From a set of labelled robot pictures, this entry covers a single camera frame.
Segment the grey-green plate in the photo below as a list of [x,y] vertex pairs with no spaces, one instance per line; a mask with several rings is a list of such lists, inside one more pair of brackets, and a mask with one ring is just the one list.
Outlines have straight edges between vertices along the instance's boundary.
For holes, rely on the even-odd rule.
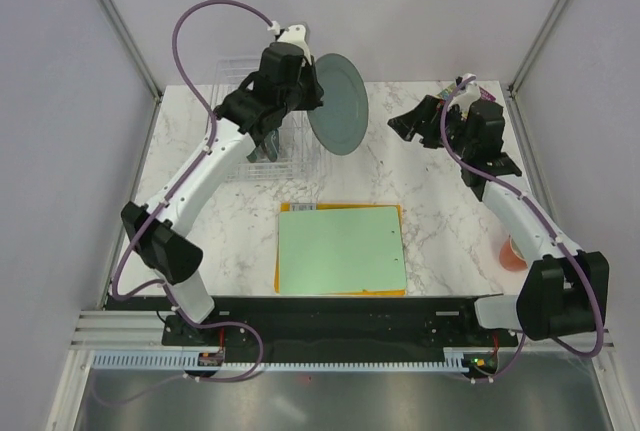
[[328,152],[351,154],[368,128],[369,102],[364,81],[356,66],[336,53],[317,60],[316,74],[324,96],[321,106],[307,112],[311,129]]

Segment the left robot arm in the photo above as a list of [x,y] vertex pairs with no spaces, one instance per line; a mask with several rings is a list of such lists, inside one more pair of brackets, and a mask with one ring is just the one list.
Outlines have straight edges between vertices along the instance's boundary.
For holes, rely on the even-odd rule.
[[211,343],[220,329],[199,274],[204,253],[188,239],[196,218],[227,175],[288,113],[313,110],[322,96],[308,45],[279,39],[262,52],[258,69],[215,107],[203,143],[163,190],[143,205],[124,206],[130,250],[167,287],[186,317],[185,333],[196,343]]

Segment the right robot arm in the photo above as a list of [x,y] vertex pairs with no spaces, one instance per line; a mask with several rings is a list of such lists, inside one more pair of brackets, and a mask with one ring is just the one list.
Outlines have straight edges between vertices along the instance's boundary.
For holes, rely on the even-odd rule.
[[494,329],[518,330],[534,340],[559,340],[586,332],[602,335],[609,264],[600,252],[586,252],[551,220],[531,196],[518,165],[503,150],[502,107],[476,99],[467,109],[426,96],[413,110],[388,120],[403,140],[444,148],[461,168],[461,178],[508,231],[528,273],[518,295],[476,299],[475,310],[458,319],[458,332],[477,345]]

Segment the dark teal flowered plate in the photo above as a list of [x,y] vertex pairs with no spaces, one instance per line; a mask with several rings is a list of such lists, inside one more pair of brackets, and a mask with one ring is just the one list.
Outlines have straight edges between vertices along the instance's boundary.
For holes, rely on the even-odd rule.
[[280,148],[279,131],[271,131],[263,141],[263,151],[270,162],[276,162],[278,160]]

